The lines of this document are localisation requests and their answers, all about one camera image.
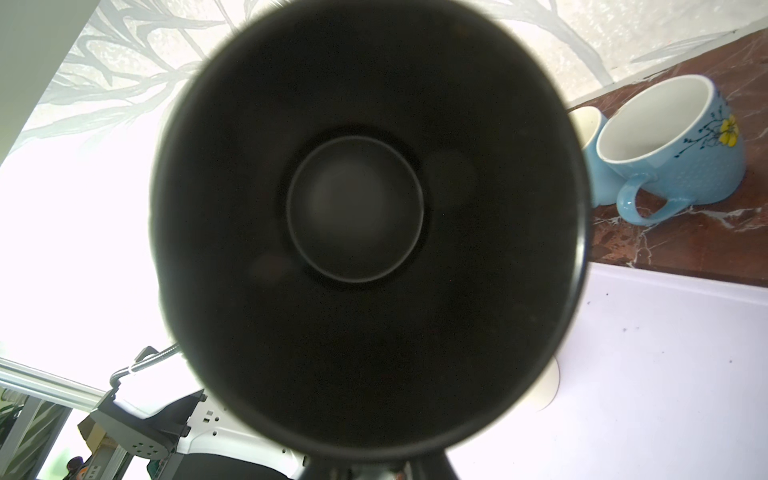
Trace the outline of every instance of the black cable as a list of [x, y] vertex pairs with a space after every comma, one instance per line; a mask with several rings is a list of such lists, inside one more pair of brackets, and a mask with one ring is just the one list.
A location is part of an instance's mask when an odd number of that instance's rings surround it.
[[180, 352], [179, 344], [174, 343], [173, 345], [169, 346], [162, 352], [155, 353], [153, 356], [147, 357], [146, 359], [143, 359], [140, 362], [136, 362], [129, 367], [120, 369], [117, 372], [113, 373], [112, 376], [109, 377], [109, 384], [113, 389], [116, 389], [118, 386], [120, 386], [120, 379], [122, 377], [132, 372], [138, 372], [139, 370], [146, 369], [148, 366], [152, 366], [155, 363], [162, 362], [169, 356], [173, 356], [178, 352]]

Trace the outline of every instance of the blue mug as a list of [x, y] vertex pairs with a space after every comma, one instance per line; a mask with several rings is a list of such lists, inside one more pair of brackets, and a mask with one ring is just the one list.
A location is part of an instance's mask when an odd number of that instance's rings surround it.
[[[746, 170], [736, 118], [702, 75], [670, 78], [635, 95], [606, 123], [597, 153], [626, 179], [616, 206], [635, 225], [719, 202], [736, 190]], [[637, 212], [641, 187], [667, 199], [649, 217]]]
[[584, 162], [587, 164], [592, 208], [615, 204], [616, 196], [625, 180], [598, 156], [598, 135], [607, 122], [605, 115], [595, 107], [581, 107], [569, 113], [568, 117], [574, 126]]

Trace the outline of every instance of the yellow flower design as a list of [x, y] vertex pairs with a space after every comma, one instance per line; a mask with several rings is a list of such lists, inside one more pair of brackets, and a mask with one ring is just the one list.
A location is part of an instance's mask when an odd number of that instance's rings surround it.
[[730, 115], [723, 120], [723, 124], [720, 125], [720, 143], [733, 147], [736, 145], [736, 141], [739, 138], [739, 125], [736, 124], [736, 117]]

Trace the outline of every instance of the brown marble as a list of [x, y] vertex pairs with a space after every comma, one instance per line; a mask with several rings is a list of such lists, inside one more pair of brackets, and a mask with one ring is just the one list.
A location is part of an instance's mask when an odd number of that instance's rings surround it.
[[[768, 286], [768, 29], [583, 105], [610, 117], [638, 92], [682, 74], [704, 74], [726, 96], [746, 148], [746, 176], [726, 200], [691, 207], [652, 227], [625, 222], [614, 205], [598, 207], [591, 259]], [[637, 197], [638, 207], [648, 213], [663, 204], [644, 190]]]

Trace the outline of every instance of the leaf pattern wallpaper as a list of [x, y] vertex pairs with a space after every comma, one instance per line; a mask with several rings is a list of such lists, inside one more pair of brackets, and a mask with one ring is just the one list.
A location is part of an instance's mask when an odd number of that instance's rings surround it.
[[[1, 357], [106, 388], [171, 341], [147, 233], [162, 128], [217, 48], [288, 1], [101, 0], [0, 165], [0, 318], [15, 326]], [[764, 0], [460, 1], [514, 35], [565, 101], [768, 16]], [[109, 345], [98, 362], [58, 355], [86, 333]]]

